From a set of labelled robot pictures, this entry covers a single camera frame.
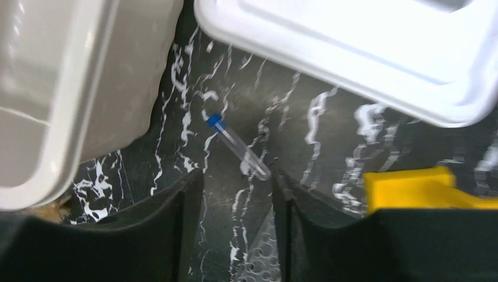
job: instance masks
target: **clear plastic tube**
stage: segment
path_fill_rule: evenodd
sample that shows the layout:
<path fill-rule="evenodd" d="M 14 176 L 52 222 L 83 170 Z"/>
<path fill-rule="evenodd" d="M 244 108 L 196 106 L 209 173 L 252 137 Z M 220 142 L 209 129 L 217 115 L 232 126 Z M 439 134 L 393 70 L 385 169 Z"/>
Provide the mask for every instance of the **clear plastic tube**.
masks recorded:
<path fill-rule="evenodd" d="M 271 172 L 268 167 L 260 161 L 258 156 L 238 137 L 238 135 L 221 120 L 221 116 L 215 113 L 210 116 L 207 123 L 218 133 L 218 137 L 228 148 L 242 161 L 249 165 L 256 177 L 262 181 L 270 179 Z"/>

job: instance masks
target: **blue test tube cap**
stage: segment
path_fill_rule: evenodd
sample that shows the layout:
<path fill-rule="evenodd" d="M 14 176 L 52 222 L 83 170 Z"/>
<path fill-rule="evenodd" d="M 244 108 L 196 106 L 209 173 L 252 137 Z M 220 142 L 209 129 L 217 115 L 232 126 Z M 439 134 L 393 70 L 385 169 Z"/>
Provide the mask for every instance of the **blue test tube cap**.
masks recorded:
<path fill-rule="evenodd" d="M 226 125 L 223 123 L 223 121 L 221 121 L 221 116 L 217 113 L 211 115 L 208 119 L 207 119 L 207 124 L 213 128 L 216 129 L 216 131 L 220 131 L 225 129 Z"/>

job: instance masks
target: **black plastic object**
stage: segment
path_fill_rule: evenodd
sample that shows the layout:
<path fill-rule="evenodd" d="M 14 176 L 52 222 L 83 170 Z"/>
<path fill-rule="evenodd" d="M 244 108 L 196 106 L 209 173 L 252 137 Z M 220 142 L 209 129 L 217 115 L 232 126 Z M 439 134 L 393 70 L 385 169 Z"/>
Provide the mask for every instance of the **black plastic object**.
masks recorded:
<path fill-rule="evenodd" d="M 0 217 L 0 281 L 187 281 L 204 178 L 197 169 L 98 223 Z"/>
<path fill-rule="evenodd" d="M 498 211 L 385 209 L 355 219 L 273 172 L 282 281 L 498 281 Z"/>

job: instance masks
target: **marble surface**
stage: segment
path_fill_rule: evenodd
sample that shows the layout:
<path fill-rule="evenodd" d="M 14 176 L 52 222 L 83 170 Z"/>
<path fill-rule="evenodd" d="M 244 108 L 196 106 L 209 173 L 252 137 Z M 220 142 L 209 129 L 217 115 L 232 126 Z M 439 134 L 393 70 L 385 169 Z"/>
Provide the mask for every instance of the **marble surface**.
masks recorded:
<path fill-rule="evenodd" d="M 150 130 L 127 148 L 81 164 L 72 224 L 96 221 L 154 195 L 194 167 L 205 173 L 191 281 L 231 281 L 271 208 L 270 182 L 240 161 L 205 123 L 218 112 L 266 164 L 354 216 L 362 173 L 445 165 L 460 189 L 494 196 L 498 109 L 442 129 L 211 39 L 188 2 L 154 106 Z"/>

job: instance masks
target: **white plastic container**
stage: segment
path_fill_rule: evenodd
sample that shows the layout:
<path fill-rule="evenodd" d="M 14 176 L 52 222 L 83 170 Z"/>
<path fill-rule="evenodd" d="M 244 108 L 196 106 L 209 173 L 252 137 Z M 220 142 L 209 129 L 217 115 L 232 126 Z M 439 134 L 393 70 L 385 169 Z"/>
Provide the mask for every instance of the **white plastic container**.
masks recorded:
<path fill-rule="evenodd" d="M 496 105 L 496 0 L 196 0 L 212 37 L 441 127 Z"/>
<path fill-rule="evenodd" d="M 51 202 L 147 131 L 182 6 L 0 2 L 0 210 Z"/>

